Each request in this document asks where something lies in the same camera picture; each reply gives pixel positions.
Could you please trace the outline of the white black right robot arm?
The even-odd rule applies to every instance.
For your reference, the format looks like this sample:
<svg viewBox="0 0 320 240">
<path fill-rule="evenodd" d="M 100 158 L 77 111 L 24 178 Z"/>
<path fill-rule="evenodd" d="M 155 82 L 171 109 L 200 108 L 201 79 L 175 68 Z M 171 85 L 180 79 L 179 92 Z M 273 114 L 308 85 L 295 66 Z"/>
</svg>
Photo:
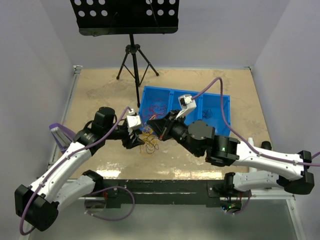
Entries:
<svg viewBox="0 0 320 240">
<path fill-rule="evenodd" d="M 147 125 L 161 141 L 175 140 L 195 157 L 216 167 L 242 166 L 256 171 L 225 174 L 219 188 L 227 196 L 252 189 L 282 188 L 287 193 L 308 195 L 315 186 L 314 175 L 308 171 L 312 162 L 308 151 L 296 154 L 280 153 L 254 147 L 233 137 L 217 135 L 215 128 L 202 120 L 190 125 L 177 118 L 178 111 L 170 111 L 160 119 L 150 119 Z"/>
</svg>

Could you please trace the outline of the blue three-compartment plastic bin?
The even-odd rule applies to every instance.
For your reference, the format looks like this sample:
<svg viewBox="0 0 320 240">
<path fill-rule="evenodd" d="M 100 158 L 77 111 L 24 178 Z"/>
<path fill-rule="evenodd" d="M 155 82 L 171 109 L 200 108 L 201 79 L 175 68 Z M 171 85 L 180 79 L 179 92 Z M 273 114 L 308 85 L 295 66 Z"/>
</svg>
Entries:
<svg viewBox="0 0 320 240">
<path fill-rule="evenodd" d="M 139 108 L 139 115 L 142 121 L 142 132 L 147 133 L 147 120 L 152 117 L 163 118 L 171 110 L 181 110 L 178 98 L 185 94 L 195 96 L 197 92 L 173 88 L 145 86 Z M 229 136 L 230 130 L 225 124 L 220 104 L 220 95 L 203 93 L 196 100 L 196 109 L 185 119 L 184 123 L 190 125 L 196 120 L 202 120 L 209 126 L 215 128 L 218 135 Z"/>
</svg>

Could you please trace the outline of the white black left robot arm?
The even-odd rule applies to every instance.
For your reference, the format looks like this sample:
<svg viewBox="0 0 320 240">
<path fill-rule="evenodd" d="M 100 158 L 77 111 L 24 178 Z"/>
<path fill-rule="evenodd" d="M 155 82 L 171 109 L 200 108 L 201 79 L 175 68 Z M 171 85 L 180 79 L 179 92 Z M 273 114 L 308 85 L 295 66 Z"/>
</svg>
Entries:
<svg viewBox="0 0 320 240">
<path fill-rule="evenodd" d="M 134 109 L 126 107 L 117 117 L 113 108 L 101 107 L 49 170 L 29 186 L 22 184 L 15 190 L 15 212 L 20 217 L 20 234 L 30 234 L 30 231 L 24 231 L 25 222 L 43 232 L 54 223 L 62 210 L 78 198 L 89 194 L 99 196 L 104 190 L 104 178 L 95 171 L 85 171 L 70 184 L 67 180 L 107 140 L 120 140 L 126 149 L 143 145 L 139 138 L 141 127 L 141 117 Z"/>
</svg>

